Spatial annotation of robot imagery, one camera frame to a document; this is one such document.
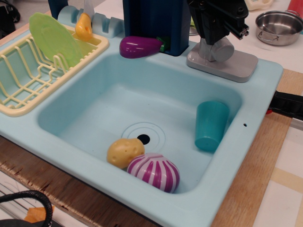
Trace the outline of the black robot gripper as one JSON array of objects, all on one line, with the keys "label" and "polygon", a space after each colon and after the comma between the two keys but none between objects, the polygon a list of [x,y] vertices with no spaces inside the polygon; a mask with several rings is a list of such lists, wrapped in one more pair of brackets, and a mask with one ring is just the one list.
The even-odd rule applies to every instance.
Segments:
[{"label": "black robot gripper", "polygon": [[197,32],[207,45],[233,34],[239,40],[249,34],[249,11],[243,0],[188,0]]}]

